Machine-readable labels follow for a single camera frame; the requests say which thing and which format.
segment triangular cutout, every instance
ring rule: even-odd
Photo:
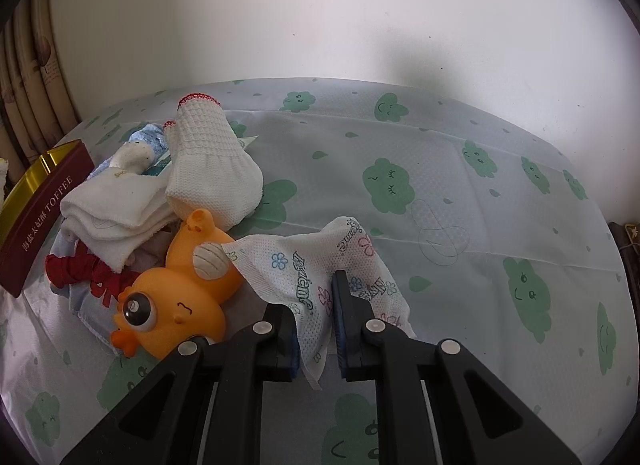
[[[475,371],[465,373],[466,385],[476,404],[486,435],[498,438],[522,427],[522,417],[496,393]]]
[[[174,379],[175,376],[172,373],[162,377],[142,400],[122,418],[120,430],[145,440],[152,440]]]

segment silver rivet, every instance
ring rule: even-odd
[[[455,340],[443,340],[442,344],[440,344],[442,351],[448,353],[449,355],[457,355],[460,353],[460,344],[458,344]]]
[[[178,353],[184,356],[193,355],[197,350],[198,345],[192,340],[185,340],[178,346]]]
[[[271,331],[272,327],[273,326],[271,326],[270,322],[261,320],[254,324],[254,331],[258,335],[267,335]]]
[[[380,333],[385,329],[385,323],[380,319],[369,319],[364,326],[373,333]]]

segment plush toy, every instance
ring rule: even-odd
[[[194,268],[194,262],[207,247],[230,241],[208,210],[194,210],[169,246],[166,266],[142,272],[118,296],[113,316],[118,330],[111,333],[111,343],[127,357],[141,345],[163,359],[194,335],[220,342],[225,334],[220,304],[238,290],[242,276],[223,253],[217,265],[220,271],[213,275]]]

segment orange rubber toy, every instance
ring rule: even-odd
[[[180,342],[202,335],[220,342],[225,316],[220,304],[242,284],[242,275],[229,262],[225,275],[207,281],[193,269],[193,249],[201,243],[228,243],[233,238],[215,226],[211,213],[196,209],[182,223],[166,254],[164,268],[142,272],[118,296],[113,320],[118,330],[111,343],[132,357],[139,345],[163,359]]]

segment white wall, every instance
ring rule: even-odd
[[[424,87],[554,143],[640,220],[640,38],[617,0],[52,0],[84,118],[158,89],[315,76]]]

